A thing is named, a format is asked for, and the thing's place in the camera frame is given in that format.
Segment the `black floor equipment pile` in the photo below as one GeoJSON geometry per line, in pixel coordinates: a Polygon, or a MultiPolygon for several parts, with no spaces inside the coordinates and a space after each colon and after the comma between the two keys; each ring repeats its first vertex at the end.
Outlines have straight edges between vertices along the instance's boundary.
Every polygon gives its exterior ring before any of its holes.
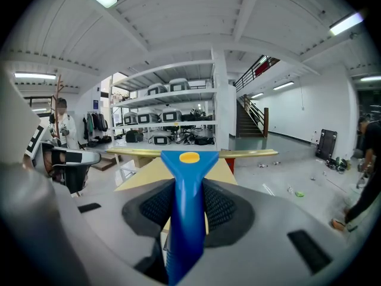
{"type": "Polygon", "coordinates": [[[326,160],[326,166],[332,170],[336,170],[339,173],[343,173],[351,168],[350,161],[340,157],[336,157],[335,159],[328,158],[326,160]]]}

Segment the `rack of hanging clothes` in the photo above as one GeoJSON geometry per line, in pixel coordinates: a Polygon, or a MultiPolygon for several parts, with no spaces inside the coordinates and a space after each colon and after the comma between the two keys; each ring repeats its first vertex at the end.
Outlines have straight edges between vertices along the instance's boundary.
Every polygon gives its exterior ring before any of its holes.
{"type": "Polygon", "coordinates": [[[84,130],[83,139],[88,144],[104,144],[111,142],[108,133],[108,123],[102,113],[88,112],[82,119],[84,130]]]}

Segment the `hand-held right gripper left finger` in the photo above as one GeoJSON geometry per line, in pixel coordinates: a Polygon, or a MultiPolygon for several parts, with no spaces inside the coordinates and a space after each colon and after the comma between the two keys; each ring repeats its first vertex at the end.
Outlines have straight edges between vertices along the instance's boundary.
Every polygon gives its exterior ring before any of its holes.
{"type": "Polygon", "coordinates": [[[170,218],[173,197],[174,180],[165,179],[82,197],[76,203],[92,230],[119,259],[166,284],[161,232],[170,218]]]}

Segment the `black cabled equipment pile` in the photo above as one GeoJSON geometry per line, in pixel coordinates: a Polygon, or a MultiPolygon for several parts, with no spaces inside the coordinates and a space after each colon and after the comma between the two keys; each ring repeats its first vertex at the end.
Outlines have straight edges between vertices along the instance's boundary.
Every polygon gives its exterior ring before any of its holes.
{"type": "MultiPolygon", "coordinates": [[[[182,115],[183,122],[202,122],[212,120],[212,115],[206,115],[206,113],[200,109],[191,109],[190,113],[182,115]]],[[[199,146],[214,145],[215,138],[213,137],[213,125],[181,126],[177,143],[199,146]]]]}

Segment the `brown wooden coat rack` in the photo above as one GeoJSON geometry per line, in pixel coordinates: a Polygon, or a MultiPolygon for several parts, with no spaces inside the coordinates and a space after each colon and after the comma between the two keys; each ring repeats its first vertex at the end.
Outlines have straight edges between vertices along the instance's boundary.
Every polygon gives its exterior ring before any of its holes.
{"type": "Polygon", "coordinates": [[[54,116],[55,116],[55,132],[58,136],[58,99],[60,95],[60,91],[63,89],[63,81],[61,80],[61,75],[57,77],[57,84],[56,84],[56,90],[55,94],[52,96],[54,99],[54,116]]]}

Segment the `cardboard box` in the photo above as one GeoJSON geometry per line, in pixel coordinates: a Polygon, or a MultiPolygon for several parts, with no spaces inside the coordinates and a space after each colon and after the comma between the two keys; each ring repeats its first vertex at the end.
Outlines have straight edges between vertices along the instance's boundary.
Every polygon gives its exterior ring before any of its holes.
{"type": "Polygon", "coordinates": [[[145,156],[132,156],[132,160],[134,162],[135,168],[140,169],[149,164],[151,161],[153,161],[154,158],[145,156]]]}

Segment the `staircase with black railing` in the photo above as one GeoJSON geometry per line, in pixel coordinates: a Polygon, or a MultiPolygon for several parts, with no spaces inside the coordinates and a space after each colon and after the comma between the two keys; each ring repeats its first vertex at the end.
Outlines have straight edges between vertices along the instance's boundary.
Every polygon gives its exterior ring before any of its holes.
{"type": "MultiPolygon", "coordinates": [[[[278,63],[277,58],[262,55],[233,85],[236,92],[243,90],[264,72],[278,63]]],[[[252,100],[253,95],[243,95],[238,97],[237,102],[237,120],[236,120],[236,137],[247,138],[267,138],[268,136],[268,109],[261,110],[252,100]]]]}

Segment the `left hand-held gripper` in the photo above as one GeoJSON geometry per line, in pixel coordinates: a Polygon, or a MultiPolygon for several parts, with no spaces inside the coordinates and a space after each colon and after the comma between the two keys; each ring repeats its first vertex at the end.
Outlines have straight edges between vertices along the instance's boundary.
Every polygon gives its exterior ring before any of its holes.
{"type": "Polygon", "coordinates": [[[64,185],[71,194],[79,194],[86,187],[89,166],[101,160],[100,153],[95,151],[63,148],[60,140],[53,138],[48,128],[42,125],[35,130],[25,156],[34,170],[43,174],[48,181],[64,185]],[[65,153],[65,163],[54,166],[51,174],[47,174],[43,161],[43,155],[48,151],[65,153]]]}

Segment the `white metal shelving unit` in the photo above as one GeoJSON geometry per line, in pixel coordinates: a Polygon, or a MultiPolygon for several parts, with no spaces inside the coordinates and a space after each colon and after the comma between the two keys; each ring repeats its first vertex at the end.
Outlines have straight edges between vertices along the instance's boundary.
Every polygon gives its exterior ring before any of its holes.
{"type": "Polygon", "coordinates": [[[111,146],[117,156],[148,151],[220,149],[216,58],[162,64],[110,79],[111,146]]]}

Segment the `light wooden pedestal table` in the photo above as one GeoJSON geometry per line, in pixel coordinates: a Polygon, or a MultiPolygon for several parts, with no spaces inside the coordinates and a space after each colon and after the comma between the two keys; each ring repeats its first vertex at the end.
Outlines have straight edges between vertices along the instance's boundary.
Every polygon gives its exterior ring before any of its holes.
{"type": "MultiPolygon", "coordinates": [[[[205,178],[232,185],[238,185],[225,159],[219,159],[214,167],[207,173],[205,178]]],[[[118,186],[115,191],[131,189],[166,179],[173,179],[173,175],[160,158],[155,158],[146,166],[139,169],[136,174],[118,186]]]]}

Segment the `blue squeegee with brass blade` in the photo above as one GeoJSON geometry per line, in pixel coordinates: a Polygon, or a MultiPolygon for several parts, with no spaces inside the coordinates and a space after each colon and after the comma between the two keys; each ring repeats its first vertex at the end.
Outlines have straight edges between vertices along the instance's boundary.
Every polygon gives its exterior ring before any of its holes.
{"type": "MultiPolygon", "coordinates": [[[[161,232],[161,246],[168,274],[168,283],[164,285],[184,285],[186,274],[204,252],[205,239],[211,230],[210,222],[222,220],[218,214],[207,213],[203,188],[203,181],[207,179],[205,176],[218,162],[218,153],[163,151],[160,157],[174,180],[172,211],[161,232]]],[[[158,282],[142,275],[150,281],[158,282]]]]}

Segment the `group of white screen devices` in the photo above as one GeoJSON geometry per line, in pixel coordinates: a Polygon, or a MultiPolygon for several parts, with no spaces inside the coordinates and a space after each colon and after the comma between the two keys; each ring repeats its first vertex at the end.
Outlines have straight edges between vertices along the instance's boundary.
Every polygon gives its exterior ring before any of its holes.
{"type": "Polygon", "coordinates": [[[189,91],[186,79],[173,79],[167,85],[156,83],[147,88],[137,101],[128,104],[129,111],[123,115],[123,124],[136,125],[149,144],[167,145],[177,139],[182,111],[173,103],[180,92],[189,91]]]}

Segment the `person's left hand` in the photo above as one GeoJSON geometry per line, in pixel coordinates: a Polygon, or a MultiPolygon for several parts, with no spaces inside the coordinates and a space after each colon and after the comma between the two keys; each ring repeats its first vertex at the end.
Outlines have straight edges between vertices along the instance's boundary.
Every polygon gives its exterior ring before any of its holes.
{"type": "Polygon", "coordinates": [[[51,174],[54,166],[65,163],[65,153],[48,151],[43,155],[43,161],[47,174],[51,174]]]}

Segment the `black bag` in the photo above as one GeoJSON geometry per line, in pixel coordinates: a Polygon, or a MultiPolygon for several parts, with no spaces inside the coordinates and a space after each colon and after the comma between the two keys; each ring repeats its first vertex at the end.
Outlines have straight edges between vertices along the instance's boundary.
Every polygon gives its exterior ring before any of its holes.
{"type": "Polygon", "coordinates": [[[144,135],[138,130],[129,130],[125,134],[125,139],[127,143],[137,143],[144,140],[144,135]]]}

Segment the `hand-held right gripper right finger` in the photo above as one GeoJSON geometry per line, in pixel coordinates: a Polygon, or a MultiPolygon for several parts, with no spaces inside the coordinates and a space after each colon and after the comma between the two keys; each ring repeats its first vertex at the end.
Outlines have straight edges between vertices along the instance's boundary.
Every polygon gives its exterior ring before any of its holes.
{"type": "Polygon", "coordinates": [[[330,286],[345,243],[281,197],[204,180],[211,221],[204,252],[184,286],[330,286]]]}

